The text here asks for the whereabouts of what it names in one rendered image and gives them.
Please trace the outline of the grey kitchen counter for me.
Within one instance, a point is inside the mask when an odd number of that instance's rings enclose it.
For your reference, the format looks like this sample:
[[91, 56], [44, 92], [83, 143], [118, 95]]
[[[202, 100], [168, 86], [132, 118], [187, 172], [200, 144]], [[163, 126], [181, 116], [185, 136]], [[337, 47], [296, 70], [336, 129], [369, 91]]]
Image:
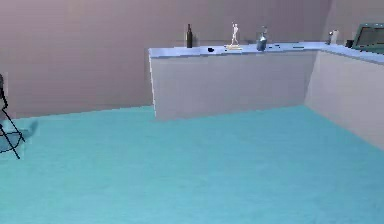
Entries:
[[384, 54], [322, 42], [275, 44], [264, 51], [253, 44], [150, 49], [156, 118], [305, 105], [384, 150]]

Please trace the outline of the white figurine statue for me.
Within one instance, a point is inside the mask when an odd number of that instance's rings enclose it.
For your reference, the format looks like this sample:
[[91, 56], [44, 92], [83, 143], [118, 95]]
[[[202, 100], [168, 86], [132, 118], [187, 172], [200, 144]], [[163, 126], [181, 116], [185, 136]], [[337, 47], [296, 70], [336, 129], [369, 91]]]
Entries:
[[241, 46], [239, 44], [239, 41], [237, 39], [237, 34], [238, 34], [238, 24], [237, 23], [233, 23], [232, 24], [232, 39], [231, 39], [231, 43], [229, 45], [226, 45], [225, 48], [228, 49], [228, 50], [241, 50]]

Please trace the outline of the black folding chair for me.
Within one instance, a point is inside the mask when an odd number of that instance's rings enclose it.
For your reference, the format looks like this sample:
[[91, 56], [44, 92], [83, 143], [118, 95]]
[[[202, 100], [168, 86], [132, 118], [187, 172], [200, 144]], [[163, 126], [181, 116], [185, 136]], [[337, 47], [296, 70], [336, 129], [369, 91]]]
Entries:
[[5, 78], [0, 73], [0, 145], [5, 144], [5, 148], [0, 148], [0, 154], [13, 152], [17, 159], [20, 159], [18, 147], [26, 141], [25, 134], [19, 129], [7, 112], [9, 103], [5, 90]]

